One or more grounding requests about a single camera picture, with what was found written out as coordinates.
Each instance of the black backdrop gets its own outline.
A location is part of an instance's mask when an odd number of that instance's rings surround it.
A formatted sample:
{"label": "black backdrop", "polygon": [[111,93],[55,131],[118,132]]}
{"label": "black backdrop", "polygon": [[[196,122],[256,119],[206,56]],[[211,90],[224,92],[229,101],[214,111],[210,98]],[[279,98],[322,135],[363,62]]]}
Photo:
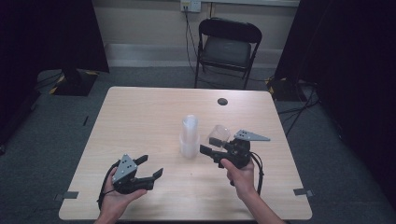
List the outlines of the black backdrop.
{"label": "black backdrop", "polygon": [[395,8],[395,1],[301,0],[275,74],[318,83],[342,139],[394,208]]}
{"label": "black backdrop", "polygon": [[67,65],[108,72],[91,0],[0,2],[1,144],[37,75]]}

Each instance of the wall outlet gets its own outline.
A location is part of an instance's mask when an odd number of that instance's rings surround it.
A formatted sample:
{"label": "wall outlet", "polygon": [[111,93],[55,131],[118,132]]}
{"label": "wall outlet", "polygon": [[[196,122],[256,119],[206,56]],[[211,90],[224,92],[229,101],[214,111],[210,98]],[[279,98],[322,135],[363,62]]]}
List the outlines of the wall outlet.
{"label": "wall outlet", "polygon": [[180,11],[189,11],[191,7],[190,0],[180,0]]}
{"label": "wall outlet", "polygon": [[201,12],[201,1],[191,1],[191,12]]}
{"label": "wall outlet", "polygon": [[201,12],[201,1],[180,0],[180,11]]}

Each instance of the white wall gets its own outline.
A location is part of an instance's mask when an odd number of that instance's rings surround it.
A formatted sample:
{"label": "white wall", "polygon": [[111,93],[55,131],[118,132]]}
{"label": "white wall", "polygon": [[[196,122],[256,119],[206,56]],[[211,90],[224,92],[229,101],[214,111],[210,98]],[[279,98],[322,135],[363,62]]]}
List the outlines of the white wall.
{"label": "white wall", "polygon": [[[186,45],[186,18],[179,1],[93,0],[93,5],[105,43]],[[297,8],[202,3],[202,12],[189,14],[195,44],[198,24],[210,16],[210,9],[212,17],[258,26],[263,33],[261,49],[283,49]]]}

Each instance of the clear plastic cup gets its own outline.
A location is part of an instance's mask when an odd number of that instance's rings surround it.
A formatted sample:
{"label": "clear plastic cup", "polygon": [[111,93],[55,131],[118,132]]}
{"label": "clear plastic cup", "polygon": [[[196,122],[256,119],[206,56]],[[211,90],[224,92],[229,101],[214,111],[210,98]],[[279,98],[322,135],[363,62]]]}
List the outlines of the clear plastic cup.
{"label": "clear plastic cup", "polygon": [[211,147],[223,148],[230,136],[230,130],[218,124],[213,128],[212,132],[206,138],[205,143]]}
{"label": "clear plastic cup", "polygon": [[187,159],[194,158],[200,147],[200,135],[198,134],[198,118],[188,115],[182,120],[182,131],[179,137],[180,153]]}

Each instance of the hand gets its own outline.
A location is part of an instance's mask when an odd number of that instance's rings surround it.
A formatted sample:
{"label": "hand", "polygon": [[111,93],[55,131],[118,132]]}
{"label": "hand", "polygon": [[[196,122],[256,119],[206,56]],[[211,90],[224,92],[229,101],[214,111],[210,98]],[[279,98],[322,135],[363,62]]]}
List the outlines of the hand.
{"label": "hand", "polygon": [[[114,189],[112,178],[116,171],[117,167],[111,170],[105,184],[104,193]],[[148,191],[146,189],[139,189],[130,194],[120,194],[115,190],[109,192],[103,199],[102,209],[100,211],[99,218],[95,221],[95,223],[115,223],[122,216],[126,207],[131,201],[140,198],[147,192]]]}
{"label": "hand", "polygon": [[220,162],[227,169],[227,177],[230,181],[233,181],[239,199],[243,201],[250,193],[256,192],[254,189],[254,164],[252,160],[242,169],[236,168],[227,159],[222,159]]}

